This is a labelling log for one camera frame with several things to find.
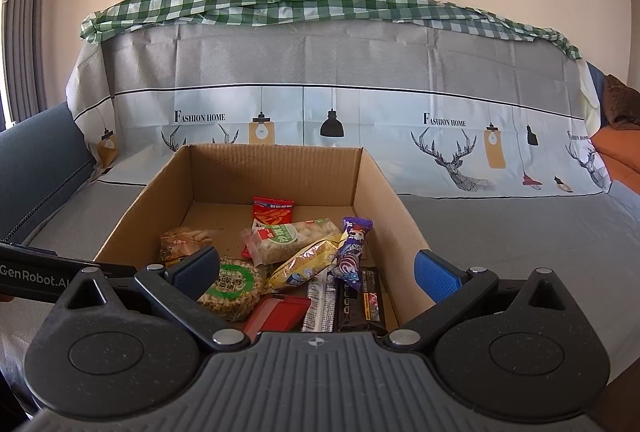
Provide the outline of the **brown cracker bag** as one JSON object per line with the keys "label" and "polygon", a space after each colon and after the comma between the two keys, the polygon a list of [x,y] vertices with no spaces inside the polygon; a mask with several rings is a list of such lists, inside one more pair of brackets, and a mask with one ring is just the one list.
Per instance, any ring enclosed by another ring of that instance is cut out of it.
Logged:
{"label": "brown cracker bag", "polygon": [[201,248],[213,244],[215,233],[210,230],[178,227],[160,236],[160,262],[166,267],[179,263]]}

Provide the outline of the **black chocolate bar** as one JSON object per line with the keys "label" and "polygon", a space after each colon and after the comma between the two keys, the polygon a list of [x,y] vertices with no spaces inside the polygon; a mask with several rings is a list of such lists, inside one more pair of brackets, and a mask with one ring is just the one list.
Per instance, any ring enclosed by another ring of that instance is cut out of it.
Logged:
{"label": "black chocolate bar", "polygon": [[362,267],[361,287],[355,289],[339,280],[336,288],[335,332],[370,331],[386,334],[382,285],[376,267]]}

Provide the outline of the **green white puffed snack pack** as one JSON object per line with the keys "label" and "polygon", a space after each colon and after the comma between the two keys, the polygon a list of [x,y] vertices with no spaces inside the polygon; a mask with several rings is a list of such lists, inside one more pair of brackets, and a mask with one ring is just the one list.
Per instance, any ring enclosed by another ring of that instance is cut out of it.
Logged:
{"label": "green white puffed snack pack", "polygon": [[329,218],[320,218],[255,226],[243,230],[241,237],[255,265],[270,265],[285,262],[308,245],[341,233]]}

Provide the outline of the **red square snack packet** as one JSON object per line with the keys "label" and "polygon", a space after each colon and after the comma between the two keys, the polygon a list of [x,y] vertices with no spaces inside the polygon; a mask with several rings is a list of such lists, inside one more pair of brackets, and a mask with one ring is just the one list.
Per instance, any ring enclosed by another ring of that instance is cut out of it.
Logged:
{"label": "red square snack packet", "polygon": [[288,332],[304,320],[311,300],[306,296],[266,295],[260,300],[243,327],[254,342],[261,332]]}

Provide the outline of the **purple candy wrapper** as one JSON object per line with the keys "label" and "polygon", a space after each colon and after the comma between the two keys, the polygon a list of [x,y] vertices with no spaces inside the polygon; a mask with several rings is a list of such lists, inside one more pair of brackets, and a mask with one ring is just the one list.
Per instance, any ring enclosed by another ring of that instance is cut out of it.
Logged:
{"label": "purple candy wrapper", "polygon": [[343,218],[343,233],[331,266],[331,274],[355,290],[359,290],[362,285],[360,261],[364,241],[372,228],[373,222],[370,219],[353,216]]}

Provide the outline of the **red long snack bag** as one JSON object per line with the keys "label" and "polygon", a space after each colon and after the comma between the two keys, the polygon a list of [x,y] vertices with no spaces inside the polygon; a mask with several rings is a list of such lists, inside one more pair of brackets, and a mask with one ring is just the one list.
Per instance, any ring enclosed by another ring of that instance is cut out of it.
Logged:
{"label": "red long snack bag", "polygon": [[289,224],[293,220],[295,202],[266,197],[253,198],[253,222],[258,226]]}

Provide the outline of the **gold red snack bar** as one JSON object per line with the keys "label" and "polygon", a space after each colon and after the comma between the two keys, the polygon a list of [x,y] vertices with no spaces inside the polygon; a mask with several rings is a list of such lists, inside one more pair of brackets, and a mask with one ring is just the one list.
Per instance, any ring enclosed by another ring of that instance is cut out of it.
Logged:
{"label": "gold red snack bar", "polygon": [[328,268],[337,255],[342,235],[334,233],[309,244],[280,265],[267,279],[265,290],[299,287]]}

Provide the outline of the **silver snack bar wrapper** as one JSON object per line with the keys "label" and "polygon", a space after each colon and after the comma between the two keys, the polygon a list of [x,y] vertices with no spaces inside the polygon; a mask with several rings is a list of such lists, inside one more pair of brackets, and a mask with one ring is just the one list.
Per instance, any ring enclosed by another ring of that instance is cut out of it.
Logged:
{"label": "silver snack bar wrapper", "polygon": [[335,318],[336,285],[331,270],[325,269],[307,285],[310,306],[303,321],[303,332],[332,332]]}

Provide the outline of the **brown cardboard box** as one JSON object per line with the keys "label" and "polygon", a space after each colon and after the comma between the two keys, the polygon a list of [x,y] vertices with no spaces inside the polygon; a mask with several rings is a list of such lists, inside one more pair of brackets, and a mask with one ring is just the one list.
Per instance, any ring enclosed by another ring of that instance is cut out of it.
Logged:
{"label": "brown cardboard box", "polygon": [[100,263],[141,268],[160,257],[160,237],[205,230],[222,256],[244,255],[254,222],[282,224],[370,219],[363,263],[378,269],[389,323],[433,306],[414,279],[427,243],[366,150],[302,146],[187,145],[151,178],[96,255]]}

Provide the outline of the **dark blue sofa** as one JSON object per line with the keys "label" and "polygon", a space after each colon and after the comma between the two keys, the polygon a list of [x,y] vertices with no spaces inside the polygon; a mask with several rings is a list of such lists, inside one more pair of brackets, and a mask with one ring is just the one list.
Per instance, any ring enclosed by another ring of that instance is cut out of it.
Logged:
{"label": "dark blue sofa", "polygon": [[23,243],[91,177],[96,160],[66,103],[1,133],[1,239]]}

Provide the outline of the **grey deer print cloth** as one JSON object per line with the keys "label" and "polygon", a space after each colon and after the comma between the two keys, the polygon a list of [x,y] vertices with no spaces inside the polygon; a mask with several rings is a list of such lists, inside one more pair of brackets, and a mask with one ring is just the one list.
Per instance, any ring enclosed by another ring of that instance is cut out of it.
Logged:
{"label": "grey deer print cloth", "polygon": [[85,44],[67,104],[96,162],[146,183],[185,145],[367,150],[400,193],[591,196],[585,62],[511,42],[377,21],[169,25]]}

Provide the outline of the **orange cushion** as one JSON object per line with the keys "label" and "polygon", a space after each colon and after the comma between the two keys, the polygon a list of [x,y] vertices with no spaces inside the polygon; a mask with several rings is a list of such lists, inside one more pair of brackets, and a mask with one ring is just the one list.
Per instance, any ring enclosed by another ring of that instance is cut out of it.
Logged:
{"label": "orange cushion", "polygon": [[591,138],[613,181],[640,193],[640,132],[602,127]]}

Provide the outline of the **brown blanket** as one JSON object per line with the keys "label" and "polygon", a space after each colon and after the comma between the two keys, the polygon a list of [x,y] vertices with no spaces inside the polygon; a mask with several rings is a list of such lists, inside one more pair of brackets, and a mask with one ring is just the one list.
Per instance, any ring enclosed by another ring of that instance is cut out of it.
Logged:
{"label": "brown blanket", "polygon": [[638,131],[640,129],[640,94],[612,74],[604,79],[603,111],[613,129]]}

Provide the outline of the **green checkered cloth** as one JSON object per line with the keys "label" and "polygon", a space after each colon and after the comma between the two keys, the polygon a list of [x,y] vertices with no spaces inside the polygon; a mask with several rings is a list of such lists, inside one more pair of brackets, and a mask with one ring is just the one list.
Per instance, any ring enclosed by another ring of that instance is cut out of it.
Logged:
{"label": "green checkered cloth", "polygon": [[483,9],[438,0],[122,0],[82,20],[79,37],[99,44],[153,26],[206,24],[250,26],[319,21],[386,21],[434,30],[534,43],[541,40],[567,58],[578,47],[553,28],[538,28]]}

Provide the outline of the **grey curtain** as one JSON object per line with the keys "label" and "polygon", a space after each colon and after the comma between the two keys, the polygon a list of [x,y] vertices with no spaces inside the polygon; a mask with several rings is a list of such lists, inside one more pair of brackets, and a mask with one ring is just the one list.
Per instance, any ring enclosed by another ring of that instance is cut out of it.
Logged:
{"label": "grey curtain", "polygon": [[1,0],[1,120],[7,129],[47,109],[43,0]]}

